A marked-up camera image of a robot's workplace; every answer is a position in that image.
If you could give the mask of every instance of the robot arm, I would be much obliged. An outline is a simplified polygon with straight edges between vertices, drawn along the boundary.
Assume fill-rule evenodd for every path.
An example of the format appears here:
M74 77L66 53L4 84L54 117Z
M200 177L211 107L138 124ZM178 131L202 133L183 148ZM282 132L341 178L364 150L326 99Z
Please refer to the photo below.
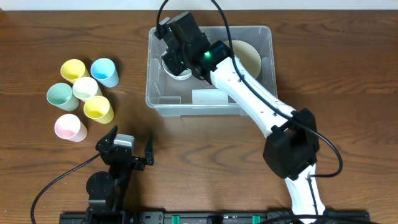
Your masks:
M284 114L292 114L294 109L275 98L269 93L262 85L260 85L242 66L239 59L235 57L236 64L240 69L241 73L247 78L248 83L260 93L268 102L272 103L273 106L279 109ZM256 122L260 130L264 134L264 137L268 137L272 134L273 126L282 126L286 123L286 119L275 114L268 106L266 106L261 100L259 100L248 88L240 81L238 75L232 64L232 58L227 57L217 65L217 69L211 72L211 81L213 85L220 90L227 93L232 99L237 102L242 109ZM295 215L313 214L316 215L314 208L313 197L316 201L316 209L318 214L322 214L325 211L325 206L322 203L317 183L315 180L311 181L313 194L308 184L308 175L315 174L315 164L308 166L301 173L299 173L296 180L292 180L289 177L285 178L289 194L292 198L292 211ZM311 223L315 220L302 220L304 223Z
M294 119L316 130L312 113L307 109L297 112L275 98L236 60L248 85L291 119L277 115L238 77L231 58L235 56L230 55L229 48L220 40L210 44L189 12L164 19L155 35L167 44L162 60L174 75L178 76L189 68L194 77L226 92L260 127L267 138L263 158L272 171L286 181L293 212L296 215L323 214L325 206L320 200L317 185L314 180L307 180L308 175L315 173L318 138L291 122Z
M236 64L248 83L273 106L284 114L292 115L294 109L274 97L257 80L255 80L235 57ZM282 126L287 120L273 112L259 98L257 98L247 86L240 80L232 64L232 58L227 57L217 65L217 69L211 72L211 82L215 87L227 93L242 109L256 122L264 137L272 133L271 128Z

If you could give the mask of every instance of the green connector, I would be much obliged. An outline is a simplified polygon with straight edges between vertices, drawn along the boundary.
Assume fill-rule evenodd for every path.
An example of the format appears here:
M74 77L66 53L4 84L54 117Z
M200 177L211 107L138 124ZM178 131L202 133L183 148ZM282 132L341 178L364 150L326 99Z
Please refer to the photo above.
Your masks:
M172 216L172 224L180 224L180 216L179 215Z
M252 224L258 224L261 222L261 217L259 215L253 215Z

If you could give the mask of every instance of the green led light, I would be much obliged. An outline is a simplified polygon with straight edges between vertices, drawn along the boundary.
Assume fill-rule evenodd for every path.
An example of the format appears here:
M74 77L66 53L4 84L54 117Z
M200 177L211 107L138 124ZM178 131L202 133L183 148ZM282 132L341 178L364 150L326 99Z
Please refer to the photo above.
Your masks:
M206 58L210 58L210 57L211 57L210 52L205 52L205 57L206 57Z

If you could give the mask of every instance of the plastic bin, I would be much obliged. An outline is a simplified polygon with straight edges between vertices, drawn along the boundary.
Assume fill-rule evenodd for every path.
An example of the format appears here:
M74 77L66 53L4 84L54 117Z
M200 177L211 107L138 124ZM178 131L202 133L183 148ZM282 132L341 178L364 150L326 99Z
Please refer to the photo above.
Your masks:
M228 40L225 27L200 27L200 29L207 35L210 43L216 40ZM229 29L233 40L247 42L259 52L261 72L256 79L277 96L271 30L266 26L232 26ZM167 46L163 40L155 37L154 32L155 27L149 31L146 103L150 108L155 108L162 116L246 115L230 97L227 96L225 99L221 90L217 90L206 81L196 79L194 76L186 80L174 80L170 77L163 69L161 59ZM217 99L206 97L210 94Z

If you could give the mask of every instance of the wood grain surface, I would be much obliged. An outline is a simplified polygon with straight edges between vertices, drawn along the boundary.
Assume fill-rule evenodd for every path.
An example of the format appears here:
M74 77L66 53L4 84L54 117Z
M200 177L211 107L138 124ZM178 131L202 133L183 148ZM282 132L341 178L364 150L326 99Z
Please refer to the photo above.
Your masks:
M180 12L164 12L175 16ZM29 223L35 196L51 180L96 154L115 124L134 135L138 154L155 132L155 165L136 172L127 208L168 211L265 210L291 206L282 179L262 159L265 139L245 116L162 118L145 103L148 33L155 11L3 12L0 20L0 223ZM222 26L215 11L194 11L201 26ZM368 210L372 220L398 216L398 17L396 11L228 11L231 26L272 31L279 98L315 114L319 131L341 151L345 166L318 179L334 209ZM78 58L89 67L113 59L120 83L103 93L115 118L109 124L73 111L88 128L78 143L53 132L64 111L47 103L60 66ZM321 144L318 173L337 161ZM85 184L108 170L101 159L48 189L37 223L58 223L64 211L88 206Z

